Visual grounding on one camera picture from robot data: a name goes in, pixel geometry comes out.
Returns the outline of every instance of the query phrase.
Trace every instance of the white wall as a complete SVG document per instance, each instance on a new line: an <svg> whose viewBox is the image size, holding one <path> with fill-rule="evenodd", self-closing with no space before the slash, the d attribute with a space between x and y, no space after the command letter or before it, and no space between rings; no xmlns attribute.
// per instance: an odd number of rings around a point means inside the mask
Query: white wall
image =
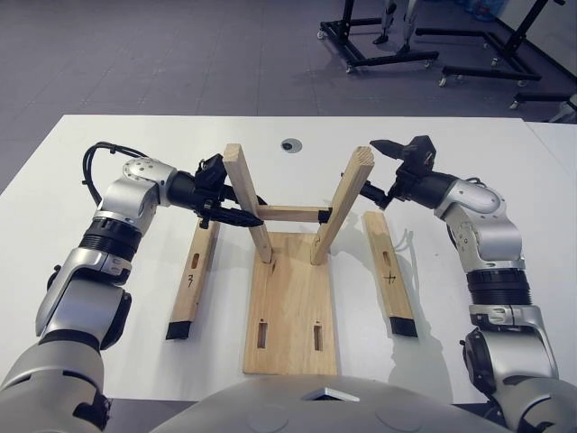
<svg viewBox="0 0 577 433"><path fill-rule="evenodd" d="M499 19L515 29L533 3L533 0L508 0ZM577 0L567 0L563 6L550 0L527 32L527 38L577 75Z"/></svg>

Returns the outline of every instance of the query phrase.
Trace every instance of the small wire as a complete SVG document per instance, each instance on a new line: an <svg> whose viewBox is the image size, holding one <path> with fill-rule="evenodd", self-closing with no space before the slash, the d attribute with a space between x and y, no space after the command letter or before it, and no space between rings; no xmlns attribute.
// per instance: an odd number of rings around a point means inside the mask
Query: small wire
<svg viewBox="0 0 577 433"><path fill-rule="evenodd" d="M84 175L82 184L88 187L88 191L90 192L90 195L92 196L92 199L95 201L97 206L102 201L102 197L98 193L98 190L94 185L94 181L92 180L92 160L94 160L94 155L98 149L108 149L112 154L118 152L123 155L130 156L131 158L147 158L147 156L140 151L136 151L130 147L120 146L118 144L98 142L90 146L84 153L84 158L82 159L82 174Z"/></svg>
<svg viewBox="0 0 577 433"><path fill-rule="evenodd" d="M451 230L451 227L449 227L449 225L447 224L447 234L449 235L449 240L451 241L451 244L453 244L454 249L457 249L457 243L454 240L454 235L453 235L453 231Z"/></svg>
<svg viewBox="0 0 577 433"><path fill-rule="evenodd" d="M465 179L466 181L470 182L470 183L474 183L475 185L479 185L481 187L487 188L487 185L485 185L480 178L468 178Z"/></svg>

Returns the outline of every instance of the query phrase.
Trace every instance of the robotic arm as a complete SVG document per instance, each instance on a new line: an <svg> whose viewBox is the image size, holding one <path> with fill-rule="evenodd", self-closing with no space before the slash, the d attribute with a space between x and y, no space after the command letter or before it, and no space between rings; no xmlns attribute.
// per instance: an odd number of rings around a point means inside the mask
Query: robotic arm
<svg viewBox="0 0 577 433"><path fill-rule="evenodd" d="M127 149L109 143L96 148ZM96 148L88 150L85 163ZM221 207L225 199L236 200L224 184L222 159L217 154L201 161L195 176L142 156L123 166L123 176L108 188L79 246L50 277L36 317L40 341L20 356L0 385L2 431L104 429L109 403L102 394L100 351L123 333L131 296L120 286L156 207L192 209L205 227L210 219L235 226L262 224L249 212ZM85 177L98 201L90 170Z"/></svg>
<svg viewBox="0 0 577 433"><path fill-rule="evenodd" d="M445 221L466 273L476 328L463 359L472 384L497 403L514 431L566 432L577 425L577 388L559 380L539 307L531 305L521 235L505 213L505 199L478 179L433 171L428 136L407 146L371 144L403 163L389 192L365 184L361 195L382 209L397 198L431 208Z"/></svg>

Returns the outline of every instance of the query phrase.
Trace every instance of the gray floor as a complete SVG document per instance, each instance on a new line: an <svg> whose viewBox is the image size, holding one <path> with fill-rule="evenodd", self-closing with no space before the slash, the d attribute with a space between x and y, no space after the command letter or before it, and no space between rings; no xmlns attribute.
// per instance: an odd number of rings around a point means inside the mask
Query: gray floor
<svg viewBox="0 0 577 433"><path fill-rule="evenodd" d="M359 1L354 16L375 16L381 7L381 0ZM493 53L480 41L415 37L415 49L441 52L431 69L417 62L346 75L334 47L316 39L319 21L336 20L342 10L343 0L0 0L0 192L65 114L542 120L556 109L535 103L509 111L518 92L511 81L468 78L439 88L443 64L490 64ZM354 29L354 42L367 56L394 51L400 17L385 46L371 44L375 28ZM425 2L419 25L507 35L450 0ZM538 54L521 52L543 75L527 90L574 91ZM143 404L113 403L108 431L146 431L186 406ZM126 416L135 411L146 417Z"/></svg>

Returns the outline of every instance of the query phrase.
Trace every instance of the wooden plank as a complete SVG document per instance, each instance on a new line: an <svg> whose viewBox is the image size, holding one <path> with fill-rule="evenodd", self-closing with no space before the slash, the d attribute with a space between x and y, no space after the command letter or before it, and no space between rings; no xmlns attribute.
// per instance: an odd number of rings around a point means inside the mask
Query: wooden plank
<svg viewBox="0 0 577 433"><path fill-rule="evenodd" d="M223 156L224 167L241 209L257 215L258 199L252 185L251 173L244 159L243 148L240 144L227 144ZM249 230L261 260L270 263L272 250L267 227L263 224L258 227L250 227Z"/></svg>
<svg viewBox="0 0 577 433"><path fill-rule="evenodd" d="M245 373L336 374L328 263L310 264L314 239L270 233L271 263L255 255Z"/></svg>
<svg viewBox="0 0 577 433"><path fill-rule="evenodd" d="M331 202L333 213L328 222L322 224L316 233L316 240L313 242L310 255L312 264L319 264L326 258L331 243L343 225L354 200L361 192L361 188L369 177L373 165L374 159L371 148L368 146L357 147L334 193L333 201Z"/></svg>
<svg viewBox="0 0 577 433"><path fill-rule="evenodd" d="M328 212L328 207L304 206L257 206L260 219L265 221L295 221L300 223L318 223L318 213Z"/></svg>
<svg viewBox="0 0 577 433"><path fill-rule="evenodd" d="M385 216L382 212L365 212L362 219L371 244L376 278L391 331L403 336L417 336L407 287L398 266Z"/></svg>
<svg viewBox="0 0 577 433"><path fill-rule="evenodd" d="M187 262L180 279L179 292L174 301L169 330L166 334L167 340L188 338L190 325L197 316L198 302L205 285L208 268L212 262L219 228L220 223L216 221L210 221L207 229L200 228L200 220L198 220L197 229L188 251Z"/></svg>

